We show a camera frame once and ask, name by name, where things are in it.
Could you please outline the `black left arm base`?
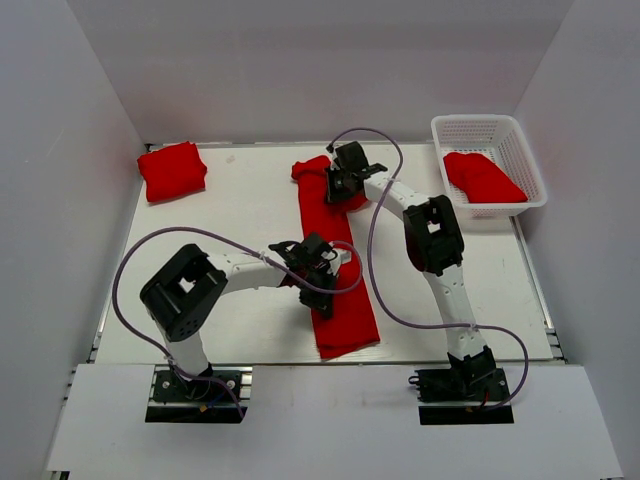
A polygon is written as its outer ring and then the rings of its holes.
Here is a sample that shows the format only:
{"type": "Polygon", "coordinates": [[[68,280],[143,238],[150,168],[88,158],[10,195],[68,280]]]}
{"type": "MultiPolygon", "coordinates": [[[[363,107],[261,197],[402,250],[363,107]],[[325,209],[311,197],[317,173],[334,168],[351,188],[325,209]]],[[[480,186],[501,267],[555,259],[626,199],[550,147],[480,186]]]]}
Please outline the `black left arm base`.
{"type": "Polygon", "coordinates": [[[187,380],[172,368],[156,368],[145,422],[148,424],[238,425],[247,412],[250,370],[212,370],[217,382],[187,380]]]}

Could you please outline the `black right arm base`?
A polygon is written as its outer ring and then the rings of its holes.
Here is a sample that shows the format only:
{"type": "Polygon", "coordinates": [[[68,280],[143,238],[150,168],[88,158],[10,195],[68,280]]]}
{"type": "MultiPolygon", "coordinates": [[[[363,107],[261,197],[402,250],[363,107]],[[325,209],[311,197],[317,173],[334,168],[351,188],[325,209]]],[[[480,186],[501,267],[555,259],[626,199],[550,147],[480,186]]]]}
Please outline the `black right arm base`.
{"type": "Polygon", "coordinates": [[[450,369],[416,370],[408,378],[417,392],[421,426],[508,425],[514,423],[504,370],[466,385],[450,369]]]}

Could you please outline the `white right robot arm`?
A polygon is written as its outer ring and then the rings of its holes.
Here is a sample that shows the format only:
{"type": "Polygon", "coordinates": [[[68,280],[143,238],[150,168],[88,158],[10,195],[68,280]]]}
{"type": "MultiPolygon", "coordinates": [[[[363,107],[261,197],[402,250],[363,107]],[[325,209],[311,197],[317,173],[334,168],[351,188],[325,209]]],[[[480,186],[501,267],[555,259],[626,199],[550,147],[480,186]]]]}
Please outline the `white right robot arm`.
{"type": "Polygon", "coordinates": [[[464,284],[464,241],[449,198],[419,193],[371,164],[360,143],[329,145],[326,202],[339,204],[363,195],[400,219],[408,258],[423,274],[446,331],[449,370],[439,381],[458,396],[472,399],[484,391],[496,369],[479,332],[464,284]]]}

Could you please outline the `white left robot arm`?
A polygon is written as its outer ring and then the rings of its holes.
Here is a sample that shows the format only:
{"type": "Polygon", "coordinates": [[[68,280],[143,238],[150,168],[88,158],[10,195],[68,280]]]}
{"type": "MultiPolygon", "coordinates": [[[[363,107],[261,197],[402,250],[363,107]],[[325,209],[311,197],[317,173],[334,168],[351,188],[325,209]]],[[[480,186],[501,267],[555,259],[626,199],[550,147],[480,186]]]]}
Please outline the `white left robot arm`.
{"type": "Polygon", "coordinates": [[[144,285],[140,300],[160,330],[180,372],[177,387],[199,399],[211,387],[211,366],[199,330],[225,294],[260,288],[296,287],[302,305],[329,319],[343,264],[351,253],[313,232],[301,242],[271,244],[284,261],[281,270],[262,255],[209,256],[195,244],[181,247],[144,285]]]}

